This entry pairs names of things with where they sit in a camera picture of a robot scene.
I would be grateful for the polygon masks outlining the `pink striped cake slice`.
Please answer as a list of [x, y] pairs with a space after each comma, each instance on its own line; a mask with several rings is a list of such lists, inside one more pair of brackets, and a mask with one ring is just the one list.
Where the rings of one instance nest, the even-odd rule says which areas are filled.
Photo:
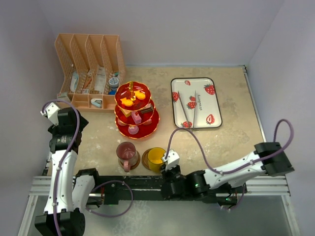
[[135, 124], [140, 124], [142, 122], [142, 118], [137, 111], [132, 111], [131, 117], [132, 117], [133, 121], [135, 122]]

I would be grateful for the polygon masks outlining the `pink mug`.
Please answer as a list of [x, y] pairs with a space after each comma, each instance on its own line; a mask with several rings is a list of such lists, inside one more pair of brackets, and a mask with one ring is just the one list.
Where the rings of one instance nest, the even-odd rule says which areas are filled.
[[116, 155], [119, 159], [129, 160], [136, 152], [134, 144], [131, 142], [120, 143], [116, 149]]

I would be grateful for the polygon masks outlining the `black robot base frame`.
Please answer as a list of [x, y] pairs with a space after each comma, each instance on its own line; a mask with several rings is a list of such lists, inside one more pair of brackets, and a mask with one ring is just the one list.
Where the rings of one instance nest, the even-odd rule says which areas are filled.
[[205, 182], [196, 176], [186, 179], [189, 198], [187, 200], [165, 200], [161, 195], [162, 176], [99, 176], [92, 191], [104, 205], [117, 205], [119, 201], [201, 201], [207, 204], [235, 206], [237, 197], [247, 193], [244, 184], [232, 188], [228, 183], [217, 189], [210, 189]]

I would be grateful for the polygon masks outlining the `metal serving tongs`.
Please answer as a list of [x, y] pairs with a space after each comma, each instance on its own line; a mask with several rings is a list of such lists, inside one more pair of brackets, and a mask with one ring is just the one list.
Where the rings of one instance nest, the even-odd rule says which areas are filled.
[[181, 104], [181, 108], [182, 108], [182, 111], [183, 111], [183, 114], [184, 114], [184, 117], [186, 119], [185, 122], [181, 123], [181, 127], [182, 128], [189, 128], [190, 130], [194, 131], [195, 130], [195, 115], [196, 115], [196, 99], [197, 99], [197, 94], [196, 94], [196, 91], [194, 93], [194, 98], [195, 100], [193, 101], [195, 103], [195, 106], [193, 108], [194, 110], [194, 115], [193, 115], [193, 119], [192, 119], [192, 124], [190, 124], [189, 122], [189, 119], [188, 119], [188, 116], [186, 114], [186, 110], [184, 108], [184, 105], [183, 105], [183, 102], [182, 102], [182, 99], [181, 99], [181, 94], [180, 92], [178, 91], [178, 97], [179, 97], [179, 101], [180, 101], [180, 104]]

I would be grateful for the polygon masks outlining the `orange fish pastry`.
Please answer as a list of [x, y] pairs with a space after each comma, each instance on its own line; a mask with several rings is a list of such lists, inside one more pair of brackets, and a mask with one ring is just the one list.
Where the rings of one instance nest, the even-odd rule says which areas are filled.
[[133, 106], [133, 101], [131, 99], [127, 99], [126, 97], [120, 99], [120, 101], [121, 101], [122, 105], [125, 107], [132, 107]]
[[146, 98], [145, 93], [143, 93], [141, 90], [137, 90], [134, 92], [134, 95], [139, 100], [144, 100]]

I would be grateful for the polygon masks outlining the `white strawberry enamel tray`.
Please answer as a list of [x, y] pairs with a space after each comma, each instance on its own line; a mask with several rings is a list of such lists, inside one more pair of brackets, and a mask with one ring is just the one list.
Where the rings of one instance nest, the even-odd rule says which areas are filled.
[[196, 91], [196, 115], [195, 128], [218, 128], [222, 125], [221, 111], [216, 94], [215, 84], [211, 78], [174, 78], [171, 80], [171, 93], [173, 100], [173, 119], [177, 127], [181, 127], [181, 123], [185, 122], [181, 104], [178, 97], [178, 91], [186, 110], [190, 124], [194, 115], [195, 100], [194, 93]]

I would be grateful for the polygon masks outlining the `brown round coaster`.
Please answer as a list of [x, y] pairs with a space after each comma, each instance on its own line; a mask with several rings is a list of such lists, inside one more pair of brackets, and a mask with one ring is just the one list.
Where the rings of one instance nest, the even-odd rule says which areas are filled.
[[140, 164], [141, 157], [138, 151], [135, 152], [134, 156], [129, 160], [118, 159], [120, 167], [125, 171], [129, 172], [130, 170], [135, 169]]
[[142, 161], [142, 165], [147, 169], [147, 170], [150, 170], [150, 167], [149, 167], [149, 163], [148, 163], [148, 153], [151, 149], [147, 149], [143, 154], [142, 154], [142, 157], [141, 157], [141, 161]]

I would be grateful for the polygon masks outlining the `yellow mug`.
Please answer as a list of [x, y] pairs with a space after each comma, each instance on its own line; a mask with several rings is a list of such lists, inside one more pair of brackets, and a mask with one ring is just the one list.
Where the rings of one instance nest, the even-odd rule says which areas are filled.
[[165, 152], [161, 147], [154, 147], [148, 152], [148, 166], [151, 171], [160, 173], [160, 168], [163, 164], [162, 158]]

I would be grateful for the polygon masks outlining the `red three-tier cake stand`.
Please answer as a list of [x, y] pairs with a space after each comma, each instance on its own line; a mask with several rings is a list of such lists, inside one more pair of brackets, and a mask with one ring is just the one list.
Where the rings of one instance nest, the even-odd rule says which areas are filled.
[[[139, 100], [135, 97], [134, 92], [137, 90], [141, 90], [143, 93], [145, 93], [146, 98], [144, 100]], [[133, 101], [132, 107], [125, 107], [122, 105], [120, 99], [125, 97]], [[115, 102], [116, 102], [116, 106], [114, 109], [114, 114], [116, 117], [115, 124], [119, 132], [123, 136], [126, 136], [131, 139], [142, 139], [148, 137], [149, 135], [156, 131], [158, 123], [160, 121], [160, 117], [156, 109], [155, 103], [152, 99], [151, 91], [149, 90], [147, 85], [136, 81], [130, 81], [125, 84], [122, 84], [115, 93]], [[139, 111], [143, 109], [145, 106], [147, 106], [149, 103], [151, 103], [154, 106], [154, 110], [152, 112], [141, 114]], [[132, 117], [129, 116], [126, 118], [122, 111], [120, 110], [120, 108], [131, 112], [137, 111], [142, 118], [142, 122], [140, 124], [135, 124]], [[152, 123], [150, 125], [143, 125], [143, 123], [150, 118], [152, 119]], [[137, 125], [139, 127], [139, 132], [135, 135], [130, 135], [128, 133], [128, 127], [130, 125], [132, 126]]]

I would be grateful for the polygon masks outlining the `chocolate cake slice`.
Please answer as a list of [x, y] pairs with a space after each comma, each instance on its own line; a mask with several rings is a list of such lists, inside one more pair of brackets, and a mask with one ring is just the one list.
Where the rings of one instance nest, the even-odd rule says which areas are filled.
[[154, 110], [154, 106], [149, 103], [147, 106], [145, 106], [143, 109], [141, 109], [139, 112], [141, 114], [145, 114], [145, 113], [148, 113], [148, 112], [152, 112]]

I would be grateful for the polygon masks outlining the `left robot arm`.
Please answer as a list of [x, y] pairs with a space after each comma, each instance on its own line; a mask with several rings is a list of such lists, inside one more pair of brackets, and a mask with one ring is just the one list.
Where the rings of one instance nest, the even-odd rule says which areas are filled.
[[81, 236], [85, 231], [83, 210], [89, 194], [101, 188], [96, 169], [74, 167], [88, 121], [71, 107], [50, 103], [42, 113], [52, 125], [49, 142], [52, 162], [51, 185], [44, 213], [35, 218], [35, 228], [43, 236]]

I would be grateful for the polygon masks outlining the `pink heart cake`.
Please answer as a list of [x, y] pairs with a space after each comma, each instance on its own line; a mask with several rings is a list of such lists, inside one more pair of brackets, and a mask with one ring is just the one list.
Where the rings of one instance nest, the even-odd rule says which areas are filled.
[[148, 119], [146, 122], [143, 123], [143, 125], [150, 125], [152, 123], [152, 119]]

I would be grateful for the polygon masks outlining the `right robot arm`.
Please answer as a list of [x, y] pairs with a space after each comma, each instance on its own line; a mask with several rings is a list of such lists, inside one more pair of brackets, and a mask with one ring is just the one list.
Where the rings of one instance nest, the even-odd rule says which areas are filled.
[[207, 168], [183, 175], [180, 157], [170, 150], [162, 157], [160, 172], [165, 180], [161, 195], [166, 200], [198, 199], [221, 189], [231, 192], [260, 175], [282, 176], [294, 171], [278, 142], [260, 143], [248, 155], [217, 168]]

